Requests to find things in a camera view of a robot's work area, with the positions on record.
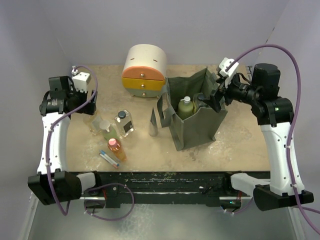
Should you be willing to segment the amber bottle white cap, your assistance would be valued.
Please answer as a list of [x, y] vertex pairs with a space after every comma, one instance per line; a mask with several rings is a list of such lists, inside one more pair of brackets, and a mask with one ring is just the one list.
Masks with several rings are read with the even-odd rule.
[[101, 132], [100, 123], [102, 120], [101, 115], [95, 113], [94, 115], [86, 116], [83, 121], [93, 135], [98, 135]]

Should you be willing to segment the clear square bottle front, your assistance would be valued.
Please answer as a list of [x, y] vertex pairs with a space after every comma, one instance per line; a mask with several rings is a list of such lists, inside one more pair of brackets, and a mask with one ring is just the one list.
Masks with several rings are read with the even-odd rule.
[[209, 105], [203, 102], [205, 99], [205, 95], [202, 92], [196, 93], [193, 96], [193, 105], [194, 105], [194, 112], [197, 112], [200, 108], [208, 108]]

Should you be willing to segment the green pump lotion bottle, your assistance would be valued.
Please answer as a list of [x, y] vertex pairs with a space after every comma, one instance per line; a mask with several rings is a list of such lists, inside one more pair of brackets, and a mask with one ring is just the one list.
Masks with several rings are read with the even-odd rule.
[[177, 115], [185, 120], [193, 115], [194, 105], [189, 96], [185, 96], [180, 100], [177, 109]]

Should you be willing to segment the clear square bottle black label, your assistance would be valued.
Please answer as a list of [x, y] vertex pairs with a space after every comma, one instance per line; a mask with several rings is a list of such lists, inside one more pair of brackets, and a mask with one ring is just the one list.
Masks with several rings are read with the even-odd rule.
[[126, 138], [135, 130], [131, 113], [126, 109], [117, 113], [117, 115], [114, 117], [114, 122], [123, 138]]

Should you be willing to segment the green canvas bag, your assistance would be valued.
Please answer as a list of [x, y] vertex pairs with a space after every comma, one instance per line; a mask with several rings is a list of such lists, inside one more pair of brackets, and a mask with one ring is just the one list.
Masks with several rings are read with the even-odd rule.
[[215, 134], [227, 115], [224, 100], [216, 112], [207, 103], [187, 119], [178, 116], [178, 105], [184, 97], [191, 100], [199, 94], [206, 98], [218, 90], [217, 76], [204, 68], [189, 77], [168, 77], [157, 101], [161, 127], [168, 127], [177, 151], [215, 141]]

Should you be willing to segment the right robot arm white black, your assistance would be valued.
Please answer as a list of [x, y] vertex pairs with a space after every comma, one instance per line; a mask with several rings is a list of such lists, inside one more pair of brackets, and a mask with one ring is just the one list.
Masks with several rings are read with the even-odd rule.
[[312, 203], [314, 195], [302, 183], [294, 138], [290, 134], [293, 105], [289, 99], [278, 95], [280, 70], [274, 64], [259, 63], [254, 67], [252, 79], [242, 83], [243, 74], [238, 73], [237, 68], [238, 63], [224, 59], [217, 67], [219, 87], [203, 98], [203, 102], [217, 113], [222, 110], [222, 104], [230, 105], [232, 101], [251, 106], [266, 143], [270, 179], [255, 178], [244, 172], [233, 173], [222, 183], [223, 192], [233, 196], [241, 191], [253, 197], [261, 211]]

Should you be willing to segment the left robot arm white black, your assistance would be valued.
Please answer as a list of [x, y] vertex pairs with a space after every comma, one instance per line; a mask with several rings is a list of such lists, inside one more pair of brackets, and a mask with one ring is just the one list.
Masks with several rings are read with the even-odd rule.
[[28, 187], [43, 205], [77, 200], [87, 191], [98, 196], [103, 184], [93, 172], [73, 174], [67, 167], [67, 132], [71, 114], [94, 115], [97, 91], [88, 98], [91, 75], [49, 78], [47, 91], [39, 106], [43, 124], [43, 145], [36, 175], [28, 177]]

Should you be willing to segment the green bottle white flip cap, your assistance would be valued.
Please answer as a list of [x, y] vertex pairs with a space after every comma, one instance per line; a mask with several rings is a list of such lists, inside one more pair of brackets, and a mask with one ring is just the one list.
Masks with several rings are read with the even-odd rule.
[[116, 140], [120, 139], [117, 134], [117, 131], [108, 120], [102, 120], [99, 123], [99, 127], [100, 127], [101, 134], [106, 141], [109, 141], [110, 139], [116, 139]]

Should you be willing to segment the orange bottle pink cap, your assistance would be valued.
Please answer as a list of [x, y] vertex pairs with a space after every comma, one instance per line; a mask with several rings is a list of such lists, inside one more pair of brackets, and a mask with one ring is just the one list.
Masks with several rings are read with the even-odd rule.
[[121, 142], [116, 138], [110, 138], [107, 143], [108, 149], [118, 158], [121, 162], [127, 160], [125, 151], [122, 147]]

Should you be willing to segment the blue capped pen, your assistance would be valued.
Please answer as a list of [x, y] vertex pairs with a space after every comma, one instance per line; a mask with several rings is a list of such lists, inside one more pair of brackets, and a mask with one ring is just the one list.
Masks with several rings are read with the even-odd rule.
[[119, 163], [117, 163], [115, 160], [113, 160], [110, 156], [108, 156], [103, 150], [100, 150], [100, 156], [102, 156], [107, 162], [109, 162], [111, 165], [115, 165], [116, 167], [119, 167]]

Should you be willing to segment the red tipped pen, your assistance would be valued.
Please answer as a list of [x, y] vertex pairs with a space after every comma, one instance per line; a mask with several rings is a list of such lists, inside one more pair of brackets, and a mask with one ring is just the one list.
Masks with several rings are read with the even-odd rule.
[[117, 162], [115, 162], [112, 158], [110, 158], [109, 156], [100, 153], [99, 154], [103, 159], [105, 159], [110, 165], [112, 165], [115, 169], [119, 168], [119, 164]]

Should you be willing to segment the round-top mini drawer cabinet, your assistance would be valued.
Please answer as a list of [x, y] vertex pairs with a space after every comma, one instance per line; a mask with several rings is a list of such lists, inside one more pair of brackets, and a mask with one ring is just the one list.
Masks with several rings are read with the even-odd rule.
[[167, 55], [158, 46], [132, 46], [121, 74], [123, 87], [135, 97], [155, 98], [166, 83]]

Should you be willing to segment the clear conical tube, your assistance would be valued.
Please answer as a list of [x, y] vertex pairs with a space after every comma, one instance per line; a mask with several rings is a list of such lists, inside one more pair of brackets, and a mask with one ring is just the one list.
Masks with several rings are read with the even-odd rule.
[[152, 111], [151, 111], [148, 133], [151, 137], [156, 137], [158, 135], [158, 125], [157, 125], [157, 119], [156, 119], [154, 108], [152, 108]]

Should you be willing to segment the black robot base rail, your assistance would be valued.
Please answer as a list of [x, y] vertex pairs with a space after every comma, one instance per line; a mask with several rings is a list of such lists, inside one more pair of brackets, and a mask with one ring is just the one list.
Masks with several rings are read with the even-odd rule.
[[98, 186], [86, 200], [105, 200], [107, 208], [122, 204], [237, 206], [248, 195], [234, 190], [223, 171], [99, 172]]

